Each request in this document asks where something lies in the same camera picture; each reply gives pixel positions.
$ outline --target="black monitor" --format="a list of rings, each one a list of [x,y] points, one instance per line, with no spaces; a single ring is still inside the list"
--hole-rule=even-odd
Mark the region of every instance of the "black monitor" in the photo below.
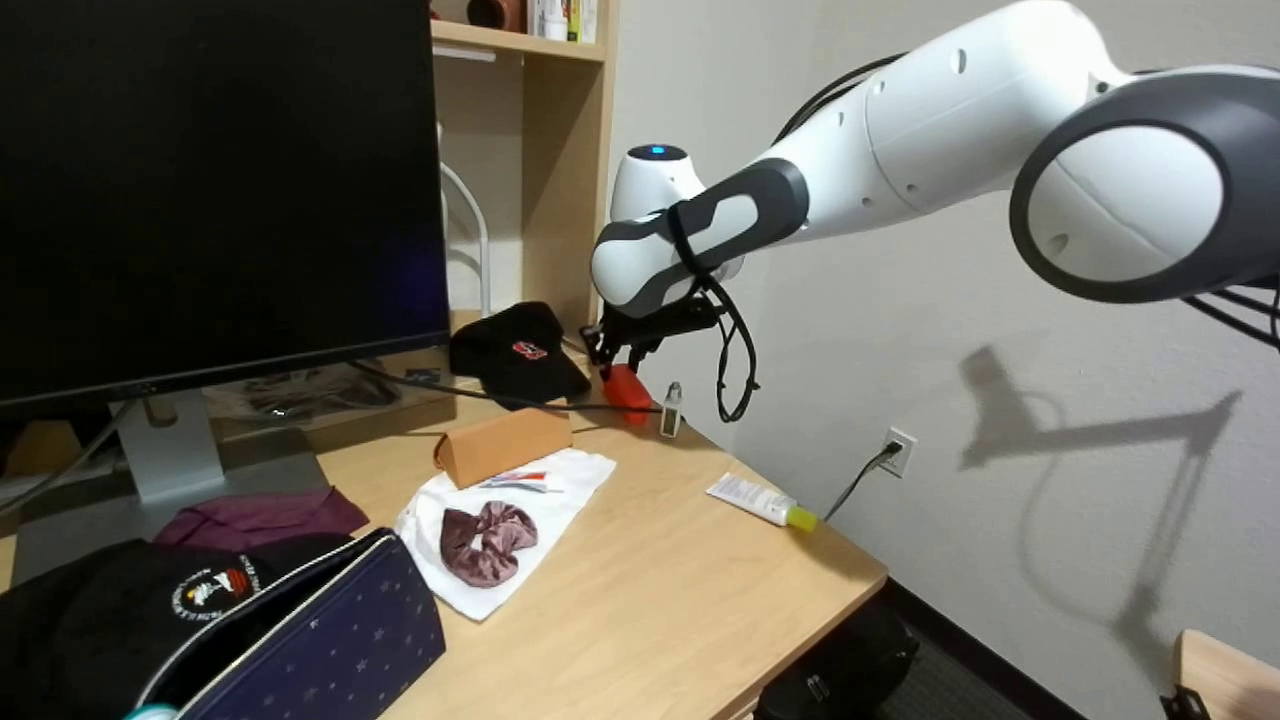
[[[425,27],[419,0],[0,0],[0,417],[198,412],[448,338]],[[144,503],[190,494],[180,463]]]

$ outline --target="wooden desk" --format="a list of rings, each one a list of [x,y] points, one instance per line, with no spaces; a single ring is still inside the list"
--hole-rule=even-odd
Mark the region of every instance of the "wooden desk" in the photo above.
[[[1176,634],[1176,685],[1200,693],[1211,720],[1280,716],[1280,667],[1197,627]]]
[[[392,522],[437,472],[445,426],[332,444],[318,463],[370,522]],[[575,446],[613,455],[616,476],[486,623],[438,604],[448,651],[386,716],[740,716],[882,583],[830,533],[794,539],[706,501],[720,472],[755,472],[694,432],[661,444],[575,418]]]

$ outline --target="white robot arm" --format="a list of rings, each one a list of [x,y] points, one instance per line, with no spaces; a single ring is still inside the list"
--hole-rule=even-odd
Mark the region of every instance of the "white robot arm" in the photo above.
[[[1014,0],[869,73],[699,196],[616,217],[593,252],[594,361],[706,329],[699,285],[774,239],[928,217],[1012,186],[1020,254],[1091,301],[1169,301],[1280,273],[1280,77],[1121,73],[1067,0]]]

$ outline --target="wall socket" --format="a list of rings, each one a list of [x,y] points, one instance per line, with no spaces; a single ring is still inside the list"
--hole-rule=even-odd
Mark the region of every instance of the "wall socket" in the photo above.
[[[899,480],[899,476],[906,472],[917,435],[906,435],[906,432],[899,432],[899,426],[882,426],[882,444],[878,444],[878,446],[889,446],[889,444],[894,444],[899,452],[889,455],[878,466]]]

